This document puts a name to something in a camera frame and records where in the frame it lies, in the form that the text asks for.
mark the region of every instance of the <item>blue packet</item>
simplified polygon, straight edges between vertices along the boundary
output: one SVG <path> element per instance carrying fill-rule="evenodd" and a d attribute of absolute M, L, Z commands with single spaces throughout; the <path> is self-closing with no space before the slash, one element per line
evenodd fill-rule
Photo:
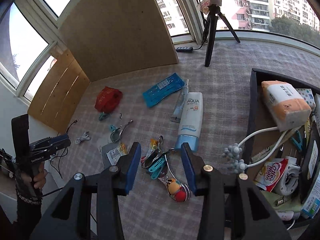
<path fill-rule="evenodd" d="M 167 77 L 160 83 L 154 85 L 142 95 L 147 106 L 152 107 L 168 95 L 181 89 L 183 86 L 184 81 L 176 73 L 173 73 L 170 77 Z"/>

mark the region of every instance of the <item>silver screw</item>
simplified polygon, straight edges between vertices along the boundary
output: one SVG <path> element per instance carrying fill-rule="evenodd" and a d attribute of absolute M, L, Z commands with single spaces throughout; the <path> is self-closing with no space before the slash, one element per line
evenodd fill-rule
<path fill-rule="evenodd" d="M 81 173 L 76 173 L 76 174 L 73 176 L 73 178 L 74 178 L 75 180 L 82 179 L 82 174 L 81 174 Z"/>
<path fill-rule="evenodd" d="M 208 172 L 213 171 L 213 167 L 211 165 L 205 165 L 203 166 L 203 169 Z"/>
<path fill-rule="evenodd" d="M 245 173 L 240 173 L 239 174 L 239 178 L 242 179 L 242 180 L 247 180 L 248 179 L 248 175 L 245 174 Z"/>
<path fill-rule="evenodd" d="M 118 169 L 119 169 L 118 166 L 113 165 L 113 166 L 110 166 L 109 171 L 116 172 L 116 171 L 118 171 Z"/>

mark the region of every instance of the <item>wooden plank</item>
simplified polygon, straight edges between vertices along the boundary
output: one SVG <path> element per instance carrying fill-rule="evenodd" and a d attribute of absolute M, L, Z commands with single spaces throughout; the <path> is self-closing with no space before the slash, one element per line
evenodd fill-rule
<path fill-rule="evenodd" d="M 78 62 L 74 59 L 67 70 L 64 72 L 59 82 L 52 91 L 45 107 L 41 113 L 40 121 L 52 127 L 54 119 L 61 108 L 62 102 L 68 94 L 72 84 L 82 71 Z"/>
<path fill-rule="evenodd" d="M 89 84 L 90 80 L 82 71 L 63 100 L 61 109 L 54 120 L 53 129 L 60 133 L 66 132 L 70 119 Z"/>
<path fill-rule="evenodd" d="M 155 0 L 80 0 L 59 31 L 91 82 L 179 62 Z"/>
<path fill-rule="evenodd" d="M 30 114 L 38 120 L 40 119 L 42 110 L 51 92 L 53 91 L 59 79 L 61 78 L 61 76 L 73 60 L 74 57 L 68 49 L 58 57 L 57 62 L 50 69 L 49 73 L 44 78 L 38 91 L 36 92 L 29 106 L 28 114 Z"/>

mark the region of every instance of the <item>tripod leg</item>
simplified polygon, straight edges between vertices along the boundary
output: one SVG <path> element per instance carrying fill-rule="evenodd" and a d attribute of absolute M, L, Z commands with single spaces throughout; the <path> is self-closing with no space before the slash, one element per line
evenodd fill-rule
<path fill-rule="evenodd" d="M 231 33 L 234 36 L 234 38 L 236 39 L 236 41 L 240 43 L 240 40 L 239 40 L 235 30 L 232 28 L 232 26 L 231 26 L 230 22 L 228 22 L 227 18 L 221 12 L 218 13 L 218 15 L 220 16 L 221 20 L 226 24 L 228 29 L 231 31 Z"/>
<path fill-rule="evenodd" d="M 205 67 L 209 67 L 211 62 L 212 50 L 214 45 L 214 39 L 216 37 L 217 22 L 218 22 L 218 16 L 216 16 L 215 10 L 209 13 L 209 17 L 210 17 L 210 32 L 209 32 L 209 40 L 207 45 L 207 52 L 205 54 L 205 61 L 204 61 Z"/>

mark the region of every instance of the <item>tripod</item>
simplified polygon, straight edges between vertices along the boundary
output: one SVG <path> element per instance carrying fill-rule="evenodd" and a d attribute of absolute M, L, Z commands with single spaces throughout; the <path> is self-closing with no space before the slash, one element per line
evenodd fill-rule
<path fill-rule="evenodd" d="M 207 52 L 205 54 L 205 62 L 204 62 L 205 67 L 209 67 L 211 62 L 212 50 L 214 45 L 214 39 L 216 37 L 217 22 L 219 17 L 227 25 L 228 29 L 231 31 L 236 41 L 240 43 L 240 40 L 235 30 L 232 28 L 227 18 L 221 13 L 220 6 L 221 6 L 221 0 L 210 0 L 210 5 L 209 5 L 210 32 L 209 32 L 209 40 L 207 45 Z"/>

